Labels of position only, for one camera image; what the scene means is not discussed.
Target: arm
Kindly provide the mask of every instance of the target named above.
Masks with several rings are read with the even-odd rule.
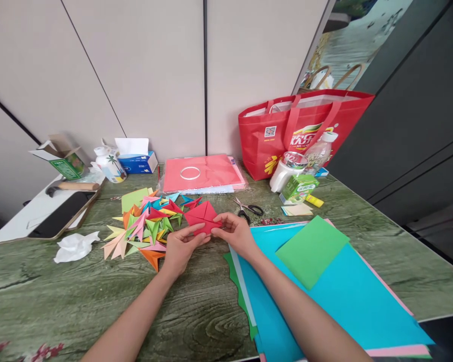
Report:
[[[183,273],[194,249],[207,243],[205,233],[189,234],[201,229],[197,224],[168,235],[166,259],[160,272],[99,338],[81,361],[134,361],[166,294]]]
[[[224,229],[212,229],[213,236],[225,240],[255,269],[309,361],[372,361],[322,307],[262,253],[244,219],[224,213],[214,221],[222,221]]]

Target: scissors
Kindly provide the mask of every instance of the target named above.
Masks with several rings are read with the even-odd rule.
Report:
[[[237,200],[236,201],[234,200],[234,201],[240,205],[240,211],[238,211],[238,216],[243,217],[249,225],[250,225],[250,218],[248,217],[248,215],[245,212],[245,209],[243,207],[245,207],[247,210],[253,212],[255,215],[258,215],[258,216],[263,215],[263,210],[261,207],[259,207],[257,205],[245,205],[245,204],[242,204],[242,202],[238,198],[235,198],[235,199],[237,199]]]

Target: green marble table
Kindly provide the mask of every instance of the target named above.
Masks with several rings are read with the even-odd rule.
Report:
[[[82,235],[100,231],[121,214],[127,192],[155,187],[154,175],[130,175],[119,185],[104,185],[89,212]],[[268,218],[285,217],[268,181],[254,182],[241,194],[205,196],[217,212],[236,212],[239,196],[255,203]],[[329,218],[377,270],[418,320],[453,313],[453,268],[332,176],[320,179],[314,196],[325,201],[314,214]],[[260,220],[251,215],[253,225]],[[56,241],[24,240],[0,244],[0,342],[11,341],[0,361],[12,361],[43,344],[64,343],[53,361],[79,360],[155,276],[140,254],[104,261],[103,242],[85,258],[55,264]],[[213,239],[196,250],[174,284],[146,338],[139,361],[228,361],[257,355],[247,316],[237,305],[229,278],[225,242]]]

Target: hand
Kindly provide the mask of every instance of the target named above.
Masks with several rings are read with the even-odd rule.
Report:
[[[205,233],[190,235],[204,226],[205,223],[196,224],[168,234],[165,263],[161,270],[167,270],[175,277],[179,277],[185,271],[193,251],[211,239]]]
[[[211,230],[213,236],[225,240],[244,259],[249,261],[259,253],[262,253],[253,239],[250,227],[244,218],[232,213],[223,213],[215,217],[213,221],[221,221],[223,224],[223,229],[213,228]]]

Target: beige wall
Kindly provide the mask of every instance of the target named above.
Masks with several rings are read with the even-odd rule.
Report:
[[[203,1],[64,4],[126,135],[160,162],[204,155]]]
[[[240,157],[238,113],[288,96],[327,0],[208,1],[208,153]]]
[[[90,159],[101,137],[124,137],[59,0],[0,0],[0,101],[41,141],[64,132]]]
[[[0,109],[0,219],[8,221],[57,176],[27,151],[37,144]]]

